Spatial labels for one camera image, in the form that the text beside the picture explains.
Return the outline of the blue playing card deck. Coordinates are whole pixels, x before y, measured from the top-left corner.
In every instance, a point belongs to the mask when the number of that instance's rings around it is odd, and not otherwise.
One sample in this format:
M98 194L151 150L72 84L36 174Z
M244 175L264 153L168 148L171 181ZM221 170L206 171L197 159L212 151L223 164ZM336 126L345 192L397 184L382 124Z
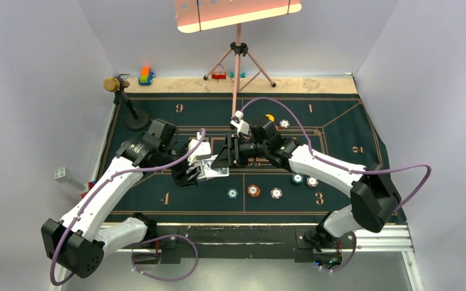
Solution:
M222 178L229 176L229 168L228 167L221 167L213 169L211 167L212 160L211 159L204 159L197 161L197 181L207 181L214 178Z

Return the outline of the green chips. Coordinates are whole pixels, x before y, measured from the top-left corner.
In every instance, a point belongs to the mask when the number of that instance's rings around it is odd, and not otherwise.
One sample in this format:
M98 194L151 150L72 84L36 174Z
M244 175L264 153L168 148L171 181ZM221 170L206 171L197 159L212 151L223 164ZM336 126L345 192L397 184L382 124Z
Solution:
M303 176L301 174L293 174L291 179L295 184L300 184L303 182Z

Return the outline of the red yellow poker chip stack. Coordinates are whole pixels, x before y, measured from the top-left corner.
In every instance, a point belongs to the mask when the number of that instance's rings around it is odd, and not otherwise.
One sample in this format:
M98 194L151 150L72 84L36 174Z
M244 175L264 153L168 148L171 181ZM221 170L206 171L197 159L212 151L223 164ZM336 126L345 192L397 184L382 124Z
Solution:
M251 196L251 197L258 197L260 196L261 194L261 190L260 188L257 186L257 185L249 185L248 188L247 188L247 193Z

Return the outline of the green poker chip stack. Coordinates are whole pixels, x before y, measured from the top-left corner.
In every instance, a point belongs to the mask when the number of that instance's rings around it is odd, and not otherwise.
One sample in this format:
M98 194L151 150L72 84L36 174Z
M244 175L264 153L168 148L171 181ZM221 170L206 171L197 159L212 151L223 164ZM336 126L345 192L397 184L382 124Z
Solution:
M236 199L238 197L238 190L237 189L229 189L227 191L227 196L230 199Z

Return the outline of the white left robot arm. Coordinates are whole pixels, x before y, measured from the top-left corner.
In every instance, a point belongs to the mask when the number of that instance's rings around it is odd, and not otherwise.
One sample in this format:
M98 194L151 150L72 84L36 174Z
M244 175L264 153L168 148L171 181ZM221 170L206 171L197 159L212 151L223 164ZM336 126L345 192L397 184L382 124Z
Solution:
M108 169L74 208L59 220L48 219L42 225L54 286L65 284L74 275L89 277L106 256L129 245L148 248L181 238L177 233L160 235L157 222L140 212L114 226L102 227L122 197L146 173L169 169L174 181L184 186L196 178L191 173L191 156L199 156L204 150L206 131L204 128L198 131L183 155L173 152L171 147L176 132L175 125L154 119L146 132L137 133L121 144Z

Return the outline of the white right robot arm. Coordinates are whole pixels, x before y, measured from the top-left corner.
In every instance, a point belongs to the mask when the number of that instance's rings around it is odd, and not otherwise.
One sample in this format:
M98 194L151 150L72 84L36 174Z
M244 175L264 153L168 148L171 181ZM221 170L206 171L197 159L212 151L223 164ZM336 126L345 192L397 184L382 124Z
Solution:
M344 234L365 229L379 233L401 202L389 174L380 174L380 165L370 169L323 155L306 144L284 138L267 117L250 124L234 117L237 129L225 138L211 167L240 168L250 159L264 158L276 168L307 175L344 193L350 204L326 215L316 227L318 242L330 247Z

